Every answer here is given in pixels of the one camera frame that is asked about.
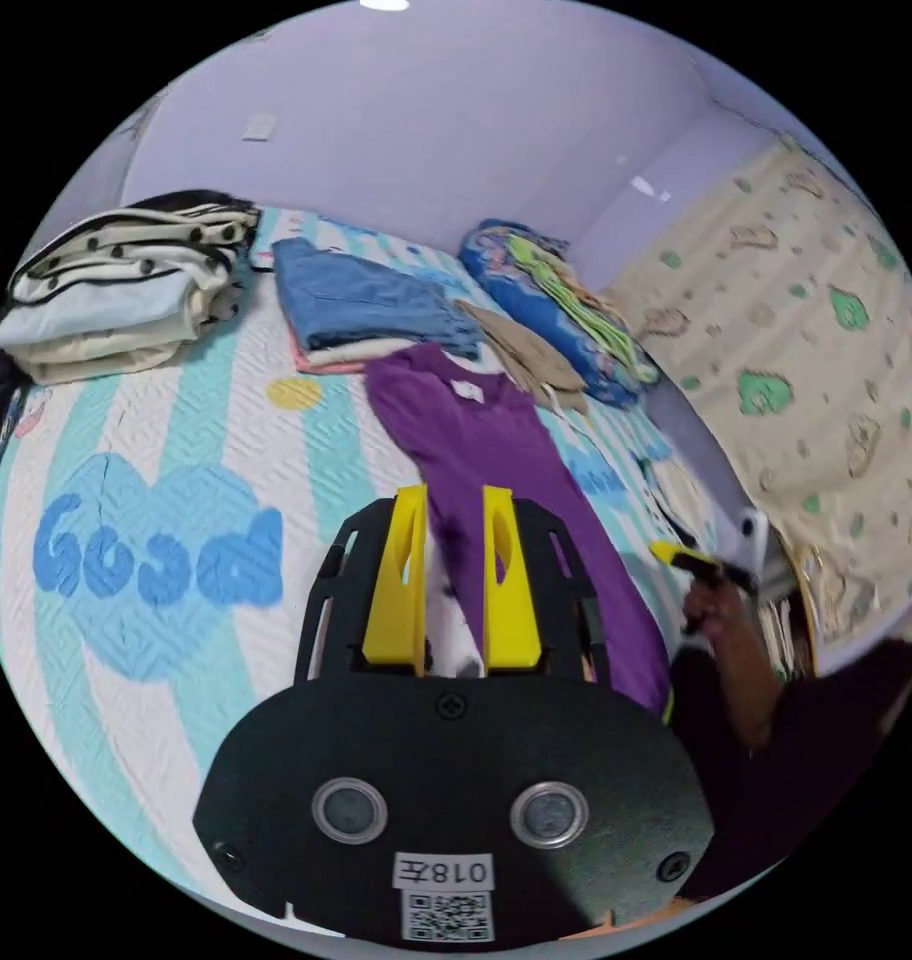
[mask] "beige curtain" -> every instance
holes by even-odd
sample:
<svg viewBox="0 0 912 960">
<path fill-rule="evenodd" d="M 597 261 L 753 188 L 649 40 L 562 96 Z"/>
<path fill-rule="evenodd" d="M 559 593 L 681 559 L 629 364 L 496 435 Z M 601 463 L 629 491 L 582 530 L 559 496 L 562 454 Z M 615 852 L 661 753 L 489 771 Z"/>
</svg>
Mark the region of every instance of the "beige curtain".
<svg viewBox="0 0 912 960">
<path fill-rule="evenodd" d="M 905 607 L 912 280 L 872 212 L 778 143 L 605 295 L 783 535 L 814 643 L 845 644 Z"/>
</svg>

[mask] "blue blanket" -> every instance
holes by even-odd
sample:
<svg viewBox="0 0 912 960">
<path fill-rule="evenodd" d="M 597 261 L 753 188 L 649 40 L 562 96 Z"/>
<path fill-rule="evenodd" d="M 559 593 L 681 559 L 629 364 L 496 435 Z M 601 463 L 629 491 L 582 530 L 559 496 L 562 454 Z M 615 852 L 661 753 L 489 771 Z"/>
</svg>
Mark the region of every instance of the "blue blanket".
<svg viewBox="0 0 912 960">
<path fill-rule="evenodd" d="M 475 360 L 476 320 L 442 286 L 301 237 L 273 244 L 279 303 L 305 350 L 376 337 L 434 342 Z"/>
<path fill-rule="evenodd" d="M 511 233 L 565 259 L 569 244 L 564 240 L 543 236 L 509 220 L 483 220 L 460 247 L 459 259 L 469 275 L 517 323 L 555 347 L 586 381 L 590 396 L 617 407 L 635 405 L 644 387 L 516 265 L 508 250 Z"/>
</svg>

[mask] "yellow circle pattern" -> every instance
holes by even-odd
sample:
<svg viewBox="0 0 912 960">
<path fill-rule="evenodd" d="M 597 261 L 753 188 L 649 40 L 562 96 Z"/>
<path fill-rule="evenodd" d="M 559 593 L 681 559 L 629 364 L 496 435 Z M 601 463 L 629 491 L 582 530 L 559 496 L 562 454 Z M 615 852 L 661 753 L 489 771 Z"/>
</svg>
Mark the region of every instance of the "yellow circle pattern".
<svg viewBox="0 0 912 960">
<path fill-rule="evenodd" d="M 309 410 L 323 398 L 323 388 L 308 377 L 274 380 L 266 388 L 269 402 L 280 410 Z"/>
</svg>

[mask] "person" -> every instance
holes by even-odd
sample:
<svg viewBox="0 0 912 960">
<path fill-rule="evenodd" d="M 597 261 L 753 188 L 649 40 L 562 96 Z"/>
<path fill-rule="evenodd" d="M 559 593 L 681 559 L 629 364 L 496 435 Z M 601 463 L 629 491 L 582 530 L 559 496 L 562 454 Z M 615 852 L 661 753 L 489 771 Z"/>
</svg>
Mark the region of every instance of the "person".
<svg viewBox="0 0 912 960">
<path fill-rule="evenodd" d="M 632 927 L 726 893 L 791 854 L 869 767 L 912 689 L 905 640 L 887 637 L 833 674 L 784 683 L 733 584 L 694 582 L 683 609 L 701 622 L 709 650 L 684 646 L 673 661 L 670 726 L 715 832 L 677 897 Z M 610 919 L 576 936 L 624 929 Z"/>
</svg>

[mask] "folded blue clothes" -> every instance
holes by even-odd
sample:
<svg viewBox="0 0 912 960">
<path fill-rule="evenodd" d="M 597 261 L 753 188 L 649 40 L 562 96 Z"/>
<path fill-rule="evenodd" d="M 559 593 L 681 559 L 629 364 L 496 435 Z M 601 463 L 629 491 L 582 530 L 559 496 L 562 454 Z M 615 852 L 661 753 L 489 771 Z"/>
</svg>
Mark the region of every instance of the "folded blue clothes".
<svg viewBox="0 0 912 960">
<path fill-rule="evenodd" d="M 273 244 L 279 303 L 304 350 L 396 337 L 475 360 L 482 334 L 443 287 L 302 237 Z"/>
</svg>

